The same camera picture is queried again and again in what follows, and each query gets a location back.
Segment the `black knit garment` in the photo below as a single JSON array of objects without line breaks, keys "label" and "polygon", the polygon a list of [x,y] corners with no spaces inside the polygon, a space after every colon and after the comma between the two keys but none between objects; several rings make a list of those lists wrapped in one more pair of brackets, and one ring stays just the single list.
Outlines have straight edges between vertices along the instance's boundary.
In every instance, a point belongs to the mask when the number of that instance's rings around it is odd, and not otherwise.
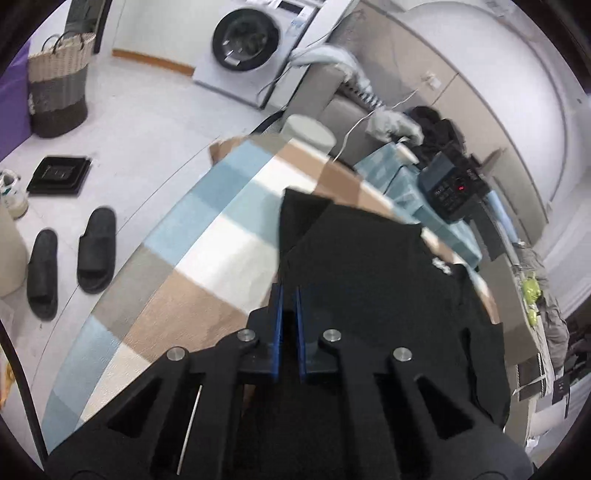
[{"label": "black knit garment", "polygon": [[407,348],[414,385],[445,420],[472,405],[506,425],[503,327],[468,270],[436,256],[419,226],[289,189],[279,240],[280,282],[301,293],[308,340],[335,328],[383,357]]}]

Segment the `black clothes pile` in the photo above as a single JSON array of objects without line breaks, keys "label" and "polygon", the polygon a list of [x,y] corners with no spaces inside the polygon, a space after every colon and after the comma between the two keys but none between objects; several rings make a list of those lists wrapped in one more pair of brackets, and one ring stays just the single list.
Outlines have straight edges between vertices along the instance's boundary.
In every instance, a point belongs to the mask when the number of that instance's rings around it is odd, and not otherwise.
[{"label": "black clothes pile", "polygon": [[417,106],[406,111],[422,129],[424,140],[412,148],[420,162],[428,164],[446,146],[453,145],[460,152],[466,152],[465,137],[459,127],[450,119],[429,106]]}]

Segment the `plaid checkered table cloth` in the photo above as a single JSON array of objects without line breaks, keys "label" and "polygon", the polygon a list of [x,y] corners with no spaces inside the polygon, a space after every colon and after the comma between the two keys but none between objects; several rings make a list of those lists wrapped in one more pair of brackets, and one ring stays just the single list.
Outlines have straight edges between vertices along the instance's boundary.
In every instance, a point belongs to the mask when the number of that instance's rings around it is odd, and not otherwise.
[{"label": "plaid checkered table cloth", "polygon": [[266,304],[287,189],[410,222],[360,176],[301,143],[245,140],[164,216],[83,323],[46,404],[49,449],[168,348],[211,346]]}]

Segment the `black slipper right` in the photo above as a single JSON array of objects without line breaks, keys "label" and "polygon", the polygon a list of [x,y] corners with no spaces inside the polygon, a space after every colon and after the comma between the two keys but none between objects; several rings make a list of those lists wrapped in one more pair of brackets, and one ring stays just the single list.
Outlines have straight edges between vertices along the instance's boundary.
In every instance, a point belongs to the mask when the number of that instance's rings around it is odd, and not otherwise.
[{"label": "black slipper right", "polygon": [[95,209],[79,237],[77,281],[88,294],[98,294],[110,284],[116,260],[116,215],[110,207]]}]

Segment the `black slipper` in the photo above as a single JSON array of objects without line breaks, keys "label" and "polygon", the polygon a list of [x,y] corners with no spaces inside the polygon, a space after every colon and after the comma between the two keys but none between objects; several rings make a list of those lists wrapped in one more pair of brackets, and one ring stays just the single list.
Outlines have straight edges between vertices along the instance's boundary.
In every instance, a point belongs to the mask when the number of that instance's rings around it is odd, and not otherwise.
[{"label": "black slipper", "polygon": [[52,229],[41,230],[34,242],[27,269],[27,301],[42,321],[55,318],[58,307],[58,239]]},{"label": "black slipper", "polygon": [[77,281],[88,294],[98,294],[110,284],[116,260],[116,215],[110,207],[95,209],[79,237]]}]

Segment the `teal checkered cloth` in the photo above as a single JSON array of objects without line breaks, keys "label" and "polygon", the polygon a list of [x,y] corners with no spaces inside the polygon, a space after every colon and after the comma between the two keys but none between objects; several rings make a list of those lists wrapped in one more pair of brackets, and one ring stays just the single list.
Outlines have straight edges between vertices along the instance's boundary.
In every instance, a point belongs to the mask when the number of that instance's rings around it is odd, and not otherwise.
[{"label": "teal checkered cloth", "polygon": [[421,223],[436,234],[471,267],[477,267],[482,252],[473,231],[461,220],[448,224],[428,204],[418,186],[417,157],[404,144],[389,143],[353,167],[366,182],[394,203],[409,223]]}]

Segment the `black electronic cooker device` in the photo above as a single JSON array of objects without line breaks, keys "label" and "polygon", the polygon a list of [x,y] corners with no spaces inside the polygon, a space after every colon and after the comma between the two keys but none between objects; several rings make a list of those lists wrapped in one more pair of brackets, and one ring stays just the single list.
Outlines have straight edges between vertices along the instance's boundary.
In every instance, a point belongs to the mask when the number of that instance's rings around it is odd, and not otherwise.
[{"label": "black electronic cooker device", "polygon": [[480,164],[453,145],[438,152],[418,175],[418,187],[430,207],[446,223],[462,220],[468,206],[491,191]]}]

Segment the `white round stool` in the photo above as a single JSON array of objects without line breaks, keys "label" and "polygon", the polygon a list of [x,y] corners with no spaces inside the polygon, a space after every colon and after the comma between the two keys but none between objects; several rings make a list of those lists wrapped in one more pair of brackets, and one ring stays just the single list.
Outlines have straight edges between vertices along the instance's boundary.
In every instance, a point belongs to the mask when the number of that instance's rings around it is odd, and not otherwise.
[{"label": "white round stool", "polygon": [[329,154],[337,144],[332,131],[314,118],[292,114],[283,122],[280,135],[287,140],[296,139],[314,147],[322,153]]}]

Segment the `yellow-green toy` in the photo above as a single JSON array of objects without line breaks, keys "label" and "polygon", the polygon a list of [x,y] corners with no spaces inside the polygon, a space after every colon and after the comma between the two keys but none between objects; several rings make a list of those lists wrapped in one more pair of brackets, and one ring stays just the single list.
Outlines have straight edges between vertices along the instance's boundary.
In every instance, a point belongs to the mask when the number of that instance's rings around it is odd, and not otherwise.
[{"label": "yellow-green toy", "polygon": [[539,317],[537,302],[542,295],[542,290],[535,273],[530,272],[524,276],[521,282],[521,289],[525,302],[528,323],[531,327],[535,327],[538,323]]}]

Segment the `black slipper left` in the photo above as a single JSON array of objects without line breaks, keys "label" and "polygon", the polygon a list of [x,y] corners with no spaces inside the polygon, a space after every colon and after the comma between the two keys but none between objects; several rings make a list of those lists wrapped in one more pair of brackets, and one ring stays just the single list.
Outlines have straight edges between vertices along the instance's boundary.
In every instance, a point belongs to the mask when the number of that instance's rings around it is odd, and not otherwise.
[{"label": "black slipper left", "polygon": [[27,269],[27,301],[42,321],[55,318],[58,307],[58,239],[52,229],[41,230],[34,242]]}]

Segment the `grey crumpled garment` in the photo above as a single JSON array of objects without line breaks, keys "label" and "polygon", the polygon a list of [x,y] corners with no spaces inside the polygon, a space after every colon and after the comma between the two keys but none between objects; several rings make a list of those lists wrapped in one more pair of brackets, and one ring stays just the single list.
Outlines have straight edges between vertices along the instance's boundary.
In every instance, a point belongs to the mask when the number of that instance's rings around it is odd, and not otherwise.
[{"label": "grey crumpled garment", "polygon": [[424,134],[422,127],[404,113],[380,107],[370,114],[366,132],[384,143],[392,141],[393,137],[406,137],[416,146],[422,145]]}]

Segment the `beige trash bin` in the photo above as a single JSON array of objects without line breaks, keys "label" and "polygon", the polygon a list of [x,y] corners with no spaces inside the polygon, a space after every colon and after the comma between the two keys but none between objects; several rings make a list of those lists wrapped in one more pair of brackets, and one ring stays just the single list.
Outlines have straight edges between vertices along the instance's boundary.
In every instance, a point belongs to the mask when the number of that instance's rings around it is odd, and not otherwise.
[{"label": "beige trash bin", "polygon": [[4,204],[0,212],[0,297],[19,289],[25,281],[28,265],[26,245]]}]

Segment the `black plastic tray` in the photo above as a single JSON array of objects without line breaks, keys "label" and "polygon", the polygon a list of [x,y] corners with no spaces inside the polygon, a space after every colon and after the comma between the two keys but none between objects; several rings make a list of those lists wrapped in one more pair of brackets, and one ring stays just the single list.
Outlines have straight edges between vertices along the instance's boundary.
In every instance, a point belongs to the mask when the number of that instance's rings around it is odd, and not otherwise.
[{"label": "black plastic tray", "polygon": [[46,156],[27,185],[31,196],[78,196],[90,171],[91,160],[80,156]]}]

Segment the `white front-load washing machine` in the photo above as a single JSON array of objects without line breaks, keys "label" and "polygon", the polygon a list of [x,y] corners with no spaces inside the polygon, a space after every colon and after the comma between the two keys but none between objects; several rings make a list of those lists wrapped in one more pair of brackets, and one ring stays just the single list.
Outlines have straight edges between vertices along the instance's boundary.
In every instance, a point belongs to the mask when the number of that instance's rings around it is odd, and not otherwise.
[{"label": "white front-load washing machine", "polygon": [[319,9],[314,1],[225,2],[207,29],[192,80],[263,109]]}]

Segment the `light blue blanket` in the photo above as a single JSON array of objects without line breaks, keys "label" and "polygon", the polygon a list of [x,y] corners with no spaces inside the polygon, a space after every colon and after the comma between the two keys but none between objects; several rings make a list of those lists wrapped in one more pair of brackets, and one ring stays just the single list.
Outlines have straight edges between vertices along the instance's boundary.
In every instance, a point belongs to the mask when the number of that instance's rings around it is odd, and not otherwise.
[{"label": "light blue blanket", "polygon": [[372,93],[373,88],[361,64],[349,50],[322,44],[304,48],[295,48],[288,57],[288,62],[294,67],[310,66],[314,64],[332,65],[345,75],[345,81],[353,83],[362,93]]}]

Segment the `grey sofa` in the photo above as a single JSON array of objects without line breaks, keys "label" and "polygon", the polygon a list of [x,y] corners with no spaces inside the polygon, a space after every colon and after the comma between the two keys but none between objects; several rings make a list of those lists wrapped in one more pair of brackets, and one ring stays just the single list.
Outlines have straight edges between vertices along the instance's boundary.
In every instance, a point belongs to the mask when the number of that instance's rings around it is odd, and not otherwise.
[{"label": "grey sofa", "polygon": [[297,114],[327,127],[335,136],[329,154],[349,167],[384,145],[366,132],[375,98],[363,94],[356,77],[338,64],[290,63],[274,86],[270,106],[283,109],[283,121]]}]

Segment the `purple bag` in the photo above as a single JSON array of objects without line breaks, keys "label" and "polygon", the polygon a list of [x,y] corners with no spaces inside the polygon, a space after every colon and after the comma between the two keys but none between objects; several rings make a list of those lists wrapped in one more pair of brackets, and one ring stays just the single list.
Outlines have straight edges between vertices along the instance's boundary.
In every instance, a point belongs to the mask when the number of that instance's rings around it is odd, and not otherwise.
[{"label": "purple bag", "polygon": [[0,159],[6,158],[31,135],[28,108],[30,42],[18,51],[0,83]]}]

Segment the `woven laundry basket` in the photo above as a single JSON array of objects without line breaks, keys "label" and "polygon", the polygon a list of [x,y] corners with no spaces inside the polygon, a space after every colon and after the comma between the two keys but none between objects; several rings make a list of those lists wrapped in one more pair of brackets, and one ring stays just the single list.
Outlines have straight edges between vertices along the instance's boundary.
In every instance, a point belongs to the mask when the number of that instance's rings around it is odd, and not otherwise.
[{"label": "woven laundry basket", "polygon": [[67,31],[48,37],[28,57],[28,105],[32,133],[55,138],[88,116],[86,82],[96,35]]}]

